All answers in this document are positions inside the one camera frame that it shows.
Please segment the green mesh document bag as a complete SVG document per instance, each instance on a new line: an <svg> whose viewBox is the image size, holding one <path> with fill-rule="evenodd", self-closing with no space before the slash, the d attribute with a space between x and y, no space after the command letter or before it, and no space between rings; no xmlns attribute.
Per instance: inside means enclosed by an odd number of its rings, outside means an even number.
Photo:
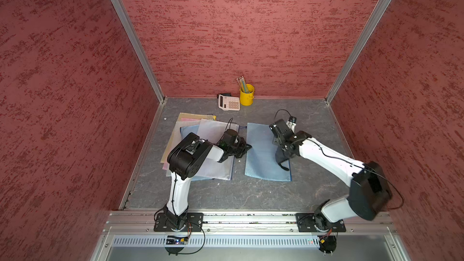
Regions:
<svg viewBox="0 0 464 261"><path fill-rule="evenodd" d="M163 170L168 171L169 170L169 164L167 162L167 157L169 153L181 142L183 139L183 136L181 134L181 129L182 128L191 128L192 126L199 125L201 122L200 119L191 119L188 118L187 121L180 121L176 122L174 129L171 133L170 139L168 141L167 147L163 153L161 162L163 163Z"/></svg>

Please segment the yellow mesh document bag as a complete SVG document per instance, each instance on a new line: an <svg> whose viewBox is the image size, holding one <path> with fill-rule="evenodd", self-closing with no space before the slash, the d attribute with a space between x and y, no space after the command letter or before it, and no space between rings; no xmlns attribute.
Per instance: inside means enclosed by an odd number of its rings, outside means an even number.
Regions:
<svg viewBox="0 0 464 261"><path fill-rule="evenodd" d="M214 115L202 115L202 114L190 114L190 113L183 113L181 112L177 118L177 121L176 122L180 122L180 121L187 121L188 118L191 118L191 119L206 119L206 120L216 120L216 116Z"/></svg>

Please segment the white mesh document bag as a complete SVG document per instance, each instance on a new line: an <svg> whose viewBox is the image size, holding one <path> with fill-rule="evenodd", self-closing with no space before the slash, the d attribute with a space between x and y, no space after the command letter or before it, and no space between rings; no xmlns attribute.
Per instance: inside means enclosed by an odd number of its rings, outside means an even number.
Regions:
<svg viewBox="0 0 464 261"><path fill-rule="evenodd" d="M208 140L215 145L223 136L226 125L227 123L225 122L202 119L196 134L201 139ZM195 177L231 180L233 163L234 157L228 157L222 163L213 161L212 159L206 159Z"/></svg>

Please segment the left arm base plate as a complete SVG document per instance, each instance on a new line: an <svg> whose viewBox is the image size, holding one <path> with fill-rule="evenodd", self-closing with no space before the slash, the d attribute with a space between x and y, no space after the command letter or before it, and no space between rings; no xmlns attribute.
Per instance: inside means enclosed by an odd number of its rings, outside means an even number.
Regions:
<svg viewBox="0 0 464 261"><path fill-rule="evenodd" d="M203 213L183 213L179 217L173 214L159 213L155 217L154 232L188 233L200 232L203 225Z"/></svg>

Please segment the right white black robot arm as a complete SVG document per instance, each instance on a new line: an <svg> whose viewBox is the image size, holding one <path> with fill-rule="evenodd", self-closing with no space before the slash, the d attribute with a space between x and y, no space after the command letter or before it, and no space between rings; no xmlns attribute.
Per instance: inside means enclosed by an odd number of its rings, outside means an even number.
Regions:
<svg viewBox="0 0 464 261"><path fill-rule="evenodd" d="M382 168L375 162L363 163L325 146L310 134L294 132L289 123L278 120L269 126L279 146L275 153L281 165L302 157L326 169L349 187L349 194L320 205L312 216L319 232L328 232L336 223L353 217L374 220L392 199L392 191Z"/></svg>

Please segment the light blue document bag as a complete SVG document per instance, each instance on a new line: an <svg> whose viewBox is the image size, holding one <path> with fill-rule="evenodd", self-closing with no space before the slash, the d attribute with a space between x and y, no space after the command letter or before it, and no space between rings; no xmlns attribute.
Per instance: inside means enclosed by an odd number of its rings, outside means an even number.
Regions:
<svg viewBox="0 0 464 261"><path fill-rule="evenodd" d="M192 125L192 126L184 126L180 128L181 138L185 138L190 133L194 133L202 138L201 134L198 134L198 129L200 124ZM211 171L211 160L205 159L201 168L197 171L197 173L192 177L192 181L200 181L200 180L214 180L215 177L213 176L214 173Z"/></svg>

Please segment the blue mesh document bag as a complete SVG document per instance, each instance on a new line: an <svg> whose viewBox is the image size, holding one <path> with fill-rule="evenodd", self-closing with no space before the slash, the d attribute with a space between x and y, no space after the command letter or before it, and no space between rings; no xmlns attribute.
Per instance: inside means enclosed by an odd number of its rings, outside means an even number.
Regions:
<svg viewBox="0 0 464 261"><path fill-rule="evenodd" d="M268 125L248 123L246 143L251 149L246 153L245 175L267 181L290 182L290 162L281 166L276 162L279 146L273 143L274 135Z"/></svg>

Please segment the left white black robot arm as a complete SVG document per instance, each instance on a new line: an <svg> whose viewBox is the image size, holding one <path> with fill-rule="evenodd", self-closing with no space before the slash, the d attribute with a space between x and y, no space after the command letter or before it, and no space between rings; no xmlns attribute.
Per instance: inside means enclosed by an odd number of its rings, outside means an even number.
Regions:
<svg viewBox="0 0 464 261"><path fill-rule="evenodd" d="M203 163L206 160L223 163L229 157L242 158L251 148L252 145L233 129L227 129L216 144L192 132L182 139L167 158L172 183L163 213L174 230L182 230L187 225L191 180Z"/></svg>

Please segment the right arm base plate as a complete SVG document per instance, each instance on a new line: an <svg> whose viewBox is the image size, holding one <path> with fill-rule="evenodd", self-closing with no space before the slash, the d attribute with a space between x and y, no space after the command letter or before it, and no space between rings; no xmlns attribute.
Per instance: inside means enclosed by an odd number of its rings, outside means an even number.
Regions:
<svg viewBox="0 0 464 261"><path fill-rule="evenodd" d="M297 213L296 224L301 233L345 233L346 227L343 220L329 222L322 214Z"/></svg>

